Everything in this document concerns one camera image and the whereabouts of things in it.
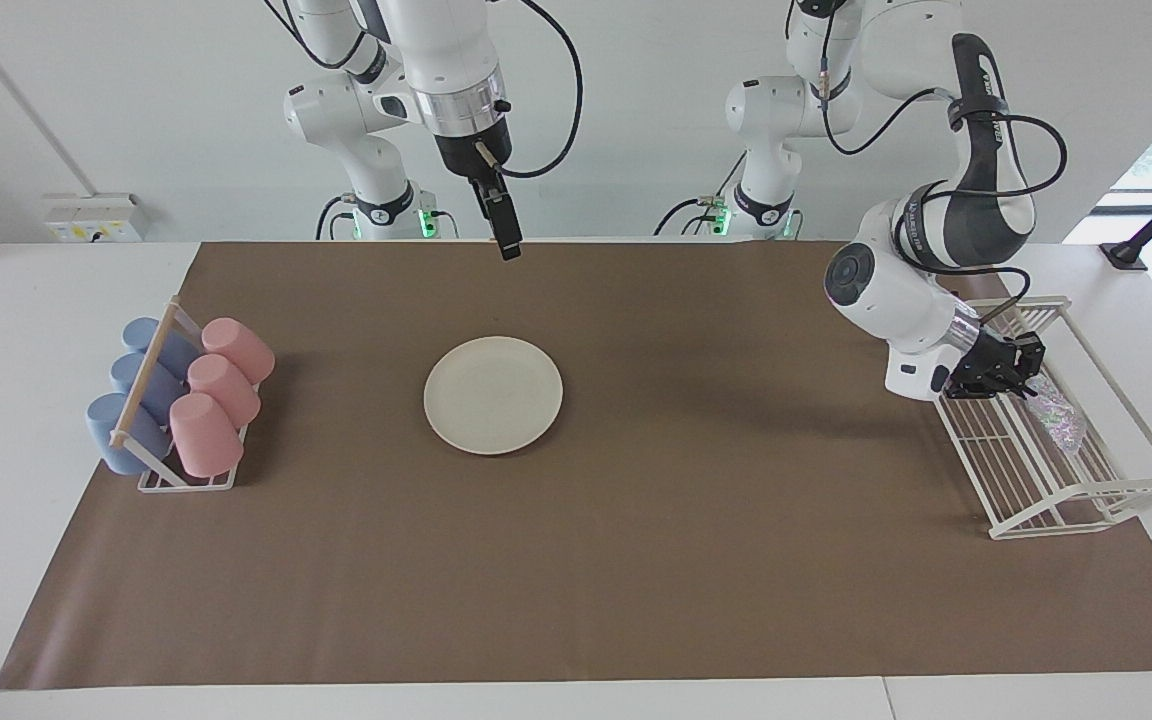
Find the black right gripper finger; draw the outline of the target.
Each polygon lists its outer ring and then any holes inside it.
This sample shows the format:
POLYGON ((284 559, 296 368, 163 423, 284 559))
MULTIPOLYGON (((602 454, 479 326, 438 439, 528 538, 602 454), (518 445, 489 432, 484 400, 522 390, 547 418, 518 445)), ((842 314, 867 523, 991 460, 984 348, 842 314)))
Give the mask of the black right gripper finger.
POLYGON ((492 197, 492 237, 503 260, 511 262, 520 258, 524 234, 521 232, 517 211, 509 195, 492 197))

